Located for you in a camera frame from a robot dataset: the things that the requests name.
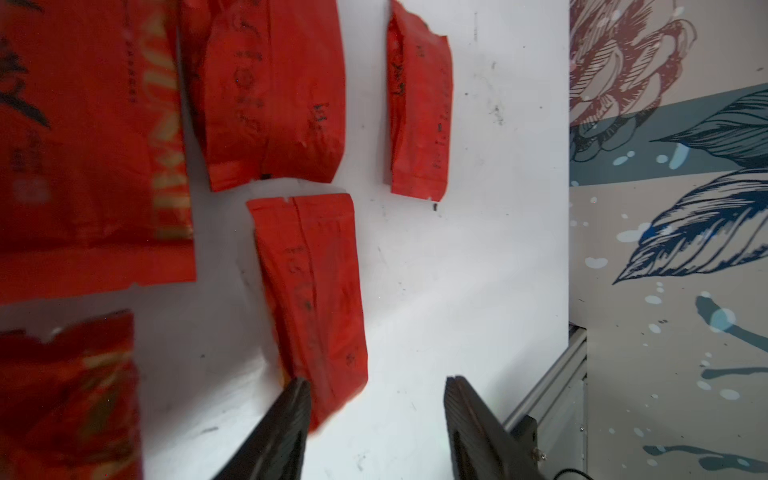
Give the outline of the red tea bag eight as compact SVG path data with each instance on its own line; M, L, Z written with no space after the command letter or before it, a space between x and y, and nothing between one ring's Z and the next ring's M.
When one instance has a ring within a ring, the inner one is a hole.
M142 478L138 384L129 310L2 333L2 478Z

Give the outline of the red tea bag five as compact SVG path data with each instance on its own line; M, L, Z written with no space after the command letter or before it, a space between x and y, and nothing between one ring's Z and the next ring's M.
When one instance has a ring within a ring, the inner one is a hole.
M392 1L387 27L391 192L439 202L449 177L453 62L448 38Z

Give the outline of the red tea bag nine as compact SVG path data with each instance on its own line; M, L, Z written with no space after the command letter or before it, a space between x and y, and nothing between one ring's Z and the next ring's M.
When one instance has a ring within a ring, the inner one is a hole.
M309 381L317 430L369 379L353 200L339 193L246 206L280 367L287 380Z

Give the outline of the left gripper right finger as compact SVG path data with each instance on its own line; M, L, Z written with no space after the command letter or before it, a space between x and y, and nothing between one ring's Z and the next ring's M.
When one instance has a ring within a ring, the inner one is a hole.
M543 477L532 456L503 428L465 377L446 379L443 404L455 479Z

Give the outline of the red tea bag seven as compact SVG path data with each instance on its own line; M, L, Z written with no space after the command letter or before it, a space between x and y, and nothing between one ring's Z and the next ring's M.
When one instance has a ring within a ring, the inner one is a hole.
M196 277L174 1L1 5L3 304Z

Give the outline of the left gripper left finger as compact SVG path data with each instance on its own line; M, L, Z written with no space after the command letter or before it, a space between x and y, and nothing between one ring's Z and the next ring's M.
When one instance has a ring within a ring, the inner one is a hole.
M312 410L311 384L291 380L215 480L299 480Z

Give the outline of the red tea bag six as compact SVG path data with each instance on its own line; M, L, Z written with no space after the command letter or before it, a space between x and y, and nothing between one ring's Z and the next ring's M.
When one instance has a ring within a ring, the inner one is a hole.
M330 183L345 150L334 1L183 1L181 53L210 188Z

